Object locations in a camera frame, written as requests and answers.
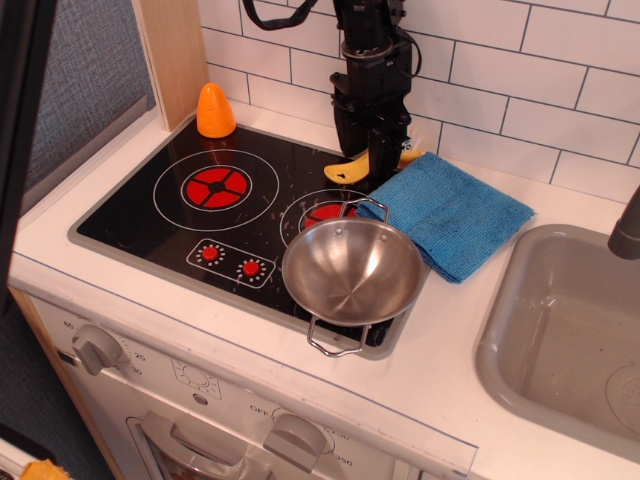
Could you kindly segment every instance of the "white knob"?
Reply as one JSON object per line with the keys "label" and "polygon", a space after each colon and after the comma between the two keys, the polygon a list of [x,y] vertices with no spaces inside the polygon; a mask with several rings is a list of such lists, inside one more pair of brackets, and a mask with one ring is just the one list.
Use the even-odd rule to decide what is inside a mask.
{"label": "white knob", "polygon": [[104,330],[93,325],[80,327],[72,339],[73,351],[89,374],[95,376],[105,367],[113,366],[122,347],[118,341]]}
{"label": "white knob", "polygon": [[282,415],[264,441],[265,450],[309,473],[327,440],[312,423],[294,415]]}

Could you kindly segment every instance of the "orange toy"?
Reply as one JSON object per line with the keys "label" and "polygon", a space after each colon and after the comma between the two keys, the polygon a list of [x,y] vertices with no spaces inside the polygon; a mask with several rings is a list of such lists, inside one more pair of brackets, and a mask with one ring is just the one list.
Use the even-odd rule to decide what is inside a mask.
{"label": "orange toy", "polygon": [[20,480],[68,480],[69,478],[67,472],[54,465],[49,459],[27,464],[20,476]]}
{"label": "orange toy", "polygon": [[222,138],[236,129],[236,119],[222,89],[207,83],[200,91],[196,117],[198,132],[208,138]]}

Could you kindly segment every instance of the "sink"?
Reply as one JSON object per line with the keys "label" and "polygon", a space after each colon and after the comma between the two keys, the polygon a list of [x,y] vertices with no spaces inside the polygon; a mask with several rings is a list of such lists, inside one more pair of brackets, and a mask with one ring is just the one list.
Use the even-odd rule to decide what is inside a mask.
{"label": "sink", "polygon": [[513,414],[640,463],[640,261],[607,240],[570,225],[522,235],[476,367]]}

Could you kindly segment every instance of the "stovetop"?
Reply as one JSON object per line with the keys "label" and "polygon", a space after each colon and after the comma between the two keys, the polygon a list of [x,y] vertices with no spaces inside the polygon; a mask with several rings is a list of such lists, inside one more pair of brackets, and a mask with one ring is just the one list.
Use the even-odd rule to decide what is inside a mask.
{"label": "stovetop", "polygon": [[[274,313],[263,316],[285,318],[304,331],[311,316],[289,296],[280,271],[287,245],[386,180],[341,187],[323,169],[344,161],[242,127],[209,139],[193,120],[77,222],[70,238],[239,308]],[[394,322],[400,320],[373,325],[365,349],[393,342]],[[362,333],[318,326],[336,340],[334,334],[359,340]]]}

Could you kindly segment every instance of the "stove knob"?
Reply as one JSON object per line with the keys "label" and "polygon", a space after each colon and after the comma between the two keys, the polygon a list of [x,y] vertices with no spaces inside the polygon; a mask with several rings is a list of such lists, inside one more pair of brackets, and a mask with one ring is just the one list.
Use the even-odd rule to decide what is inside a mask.
{"label": "stove knob", "polygon": [[242,273],[246,277],[255,277],[260,273],[260,264],[254,260],[249,260],[242,266]]}
{"label": "stove knob", "polygon": [[122,347],[118,341],[93,325],[80,327],[71,341],[73,351],[93,376],[105,367],[112,367],[122,355]]}
{"label": "stove knob", "polygon": [[220,252],[216,247],[208,246],[202,249],[201,255],[203,260],[207,262],[213,262],[220,256]]}
{"label": "stove knob", "polygon": [[282,415],[264,441],[265,450],[310,473],[327,446],[327,439],[311,422]]}

